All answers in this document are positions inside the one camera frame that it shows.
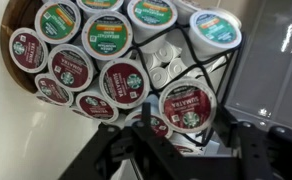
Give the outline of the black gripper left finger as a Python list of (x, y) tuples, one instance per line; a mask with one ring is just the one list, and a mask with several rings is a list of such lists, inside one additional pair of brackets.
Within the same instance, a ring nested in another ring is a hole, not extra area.
[(124, 160), (134, 160), (144, 180), (183, 180), (176, 162), (182, 156), (150, 127), (151, 105), (142, 117), (120, 129), (100, 125), (58, 180), (110, 180)]

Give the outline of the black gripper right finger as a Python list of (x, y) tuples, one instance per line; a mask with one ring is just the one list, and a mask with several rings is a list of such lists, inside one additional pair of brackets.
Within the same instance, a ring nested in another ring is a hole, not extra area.
[(292, 129), (275, 125), (261, 130), (238, 120), (223, 105), (217, 106), (213, 129), (234, 152), (218, 160), (218, 178), (292, 180)]

